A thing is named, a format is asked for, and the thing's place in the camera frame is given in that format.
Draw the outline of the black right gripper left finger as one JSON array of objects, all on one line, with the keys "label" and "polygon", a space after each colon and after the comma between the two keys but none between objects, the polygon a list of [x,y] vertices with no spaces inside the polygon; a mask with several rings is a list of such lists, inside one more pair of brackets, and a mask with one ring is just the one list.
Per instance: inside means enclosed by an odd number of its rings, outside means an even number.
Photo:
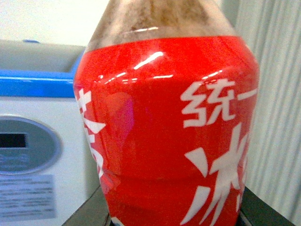
[{"label": "black right gripper left finger", "polygon": [[101,187],[63,223],[63,226],[109,226],[111,218]]}]

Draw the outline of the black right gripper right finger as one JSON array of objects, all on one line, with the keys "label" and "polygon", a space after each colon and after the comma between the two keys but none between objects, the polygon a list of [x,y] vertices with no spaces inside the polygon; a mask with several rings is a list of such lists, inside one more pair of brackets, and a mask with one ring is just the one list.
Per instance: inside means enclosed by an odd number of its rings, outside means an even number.
[{"label": "black right gripper right finger", "polygon": [[271,208],[245,188],[238,217],[239,226],[294,226],[292,222]]}]

